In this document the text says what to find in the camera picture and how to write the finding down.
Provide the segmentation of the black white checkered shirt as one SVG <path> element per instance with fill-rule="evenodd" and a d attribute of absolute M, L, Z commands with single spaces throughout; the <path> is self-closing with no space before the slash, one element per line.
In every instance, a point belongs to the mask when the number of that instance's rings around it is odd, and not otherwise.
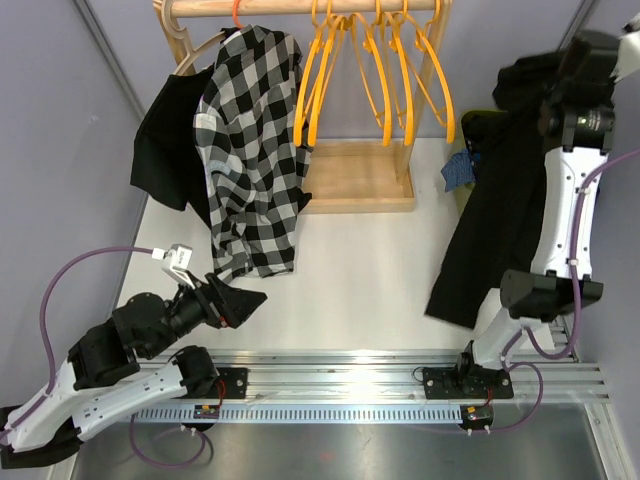
<path fill-rule="evenodd" d="M 293 271 L 311 148 L 294 142 L 301 81 L 294 37 L 246 26 L 221 44 L 193 120 L 214 272 L 229 282 Z"/>

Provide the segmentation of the red orange hanger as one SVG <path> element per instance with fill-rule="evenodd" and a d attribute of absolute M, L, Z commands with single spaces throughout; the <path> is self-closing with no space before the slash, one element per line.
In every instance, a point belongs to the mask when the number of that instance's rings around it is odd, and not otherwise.
<path fill-rule="evenodd" d="M 239 29 L 244 28 L 244 25 L 240 21 L 240 13 L 239 13 L 240 4 L 241 4 L 241 0 L 234 0 L 232 5 L 232 19 L 234 21 L 235 26 Z"/>

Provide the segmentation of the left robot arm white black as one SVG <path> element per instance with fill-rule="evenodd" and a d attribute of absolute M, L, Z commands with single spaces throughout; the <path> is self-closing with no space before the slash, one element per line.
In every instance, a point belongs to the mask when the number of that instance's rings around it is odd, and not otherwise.
<path fill-rule="evenodd" d="M 1 410 L 1 466 L 41 468 L 76 454 L 118 420 L 170 398 L 224 392 L 207 349 L 179 349 L 140 377 L 152 360 L 200 325 L 240 327 L 267 301 L 265 293 L 231 287 L 209 274 L 179 286 L 166 300 L 140 293 L 89 329 L 44 387 L 22 406 Z"/>

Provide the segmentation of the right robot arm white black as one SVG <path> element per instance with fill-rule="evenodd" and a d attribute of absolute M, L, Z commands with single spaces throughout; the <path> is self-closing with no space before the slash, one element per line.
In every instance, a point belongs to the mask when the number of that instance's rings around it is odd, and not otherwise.
<path fill-rule="evenodd" d="M 530 341 L 548 360 L 566 357 L 585 307 L 604 287 L 592 278 L 591 229 L 599 180 L 613 145 L 611 101 L 620 41 L 583 30 L 571 40 L 540 108 L 546 198 L 529 271 L 508 270 L 501 308 L 487 330 L 460 353 L 447 392 L 460 398 L 513 397 L 513 350 Z"/>

